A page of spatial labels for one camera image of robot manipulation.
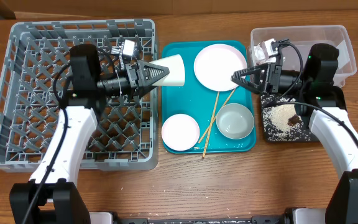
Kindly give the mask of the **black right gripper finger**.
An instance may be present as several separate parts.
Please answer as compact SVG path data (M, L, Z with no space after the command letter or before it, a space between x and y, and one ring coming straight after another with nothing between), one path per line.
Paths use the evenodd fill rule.
M252 93L255 94L260 94L260 90L259 90L259 86L258 84L255 84L251 81L246 80L243 77L235 77L232 76L231 77L231 81L234 82L235 84L245 88L246 90L249 90Z
M245 68L242 70L235 71L232 77L244 77L244 76L255 76L255 77L262 77L265 75L267 69L269 67L268 63L264 63L261 65L256 65L254 67Z

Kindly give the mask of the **red white wrapper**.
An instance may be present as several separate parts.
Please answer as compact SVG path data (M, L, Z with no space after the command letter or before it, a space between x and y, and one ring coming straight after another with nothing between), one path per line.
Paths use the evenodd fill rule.
M260 44L254 46L253 59L256 65L265 63L266 61L264 49Z

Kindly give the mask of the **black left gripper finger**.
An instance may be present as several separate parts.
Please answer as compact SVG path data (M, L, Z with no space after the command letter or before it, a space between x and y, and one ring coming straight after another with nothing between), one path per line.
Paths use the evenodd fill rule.
M161 73L160 75L156 75L150 78L147 76L147 74L141 73L140 75L138 75L138 82L134 95L138 96L139 98L143 97L155 88L154 83L157 83L159 80L165 78L167 75L168 73Z
M137 61L138 76L143 78L161 78L167 76L170 71L168 67L156 65L143 60Z

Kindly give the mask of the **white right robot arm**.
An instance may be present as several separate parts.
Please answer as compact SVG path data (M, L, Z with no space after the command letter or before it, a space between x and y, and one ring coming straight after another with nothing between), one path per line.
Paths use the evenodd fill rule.
M334 85L339 49L325 43L311 46L300 70L282 68L282 49L289 40L270 40L265 55L275 58L235 71L235 84L258 95L275 95L266 107L295 107L297 115L323 145L339 175L339 183L325 209L288 208L279 223L358 223L358 133L347 114L343 91Z

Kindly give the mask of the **small white bowl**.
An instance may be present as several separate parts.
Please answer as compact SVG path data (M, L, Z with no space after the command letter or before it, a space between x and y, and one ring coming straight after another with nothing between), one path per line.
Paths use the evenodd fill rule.
M200 128L187 114L170 116L162 125L162 140L174 151L187 151L199 140Z

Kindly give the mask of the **grey bowl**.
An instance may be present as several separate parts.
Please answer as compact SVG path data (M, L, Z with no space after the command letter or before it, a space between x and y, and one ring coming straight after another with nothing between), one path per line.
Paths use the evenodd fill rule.
M219 132L233 140L247 137L254 129L254 116L250 109L238 103L223 106L216 115Z

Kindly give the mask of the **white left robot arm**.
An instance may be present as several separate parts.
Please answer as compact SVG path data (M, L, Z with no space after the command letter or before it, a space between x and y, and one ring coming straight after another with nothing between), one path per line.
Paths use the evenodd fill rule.
M9 194L16 223L115 223L111 212L89 212L76 183L88 141L98 127L109 96L142 97L166 83L170 68L138 60L132 63L135 45L123 43L119 70L101 78L100 55L109 53L93 44L69 51L63 91L54 91L60 108L58 124L38 168L26 183L14 184Z

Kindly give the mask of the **white cup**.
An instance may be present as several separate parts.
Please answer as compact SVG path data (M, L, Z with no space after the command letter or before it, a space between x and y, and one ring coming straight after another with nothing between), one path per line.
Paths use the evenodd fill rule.
M153 86L183 86L185 84L185 65L181 55L152 61L154 65L160 65L169 69L169 74L153 84Z

